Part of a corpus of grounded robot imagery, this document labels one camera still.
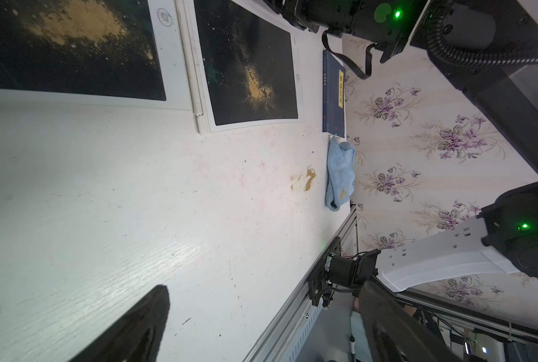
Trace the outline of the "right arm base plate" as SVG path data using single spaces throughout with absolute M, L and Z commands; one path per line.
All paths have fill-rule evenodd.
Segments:
M 335 236 L 323 251 L 314 268 L 308 276 L 308 297 L 311 305 L 318 307 L 322 298 L 322 291 L 327 288 L 329 261 L 333 256 L 339 256 L 341 253 L 341 238 Z

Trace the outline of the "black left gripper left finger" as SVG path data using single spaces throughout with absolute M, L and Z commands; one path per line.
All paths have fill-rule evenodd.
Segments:
M 169 309 L 168 288 L 155 286 L 72 360 L 155 362 Z

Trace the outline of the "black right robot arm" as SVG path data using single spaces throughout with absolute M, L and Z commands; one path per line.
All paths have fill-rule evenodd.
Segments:
M 476 158 L 495 129 L 538 174 L 538 24 L 516 1 L 270 1 L 300 30 L 367 40 L 382 61 L 407 44 L 431 62 L 479 110 L 436 132 L 444 158 Z M 337 287 L 357 294 L 374 282 L 399 293 L 472 274 L 538 278 L 538 182 L 500 195 L 478 211 L 454 206 L 444 231 L 403 247 L 344 257 L 329 251 L 308 279 L 312 300 Z

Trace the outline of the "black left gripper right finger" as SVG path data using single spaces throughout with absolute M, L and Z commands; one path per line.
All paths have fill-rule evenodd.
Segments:
M 444 342 L 415 321 L 382 288 L 367 281 L 359 294 L 360 314 L 373 361 L 458 361 Z

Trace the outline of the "light blue microfiber cloth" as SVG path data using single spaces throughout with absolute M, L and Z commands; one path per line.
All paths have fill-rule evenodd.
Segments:
M 339 211 L 347 204 L 354 192 L 354 160 L 356 149 L 349 142 L 339 142 L 330 138 L 326 159 L 327 186 L 326 206 L 331 211 Z

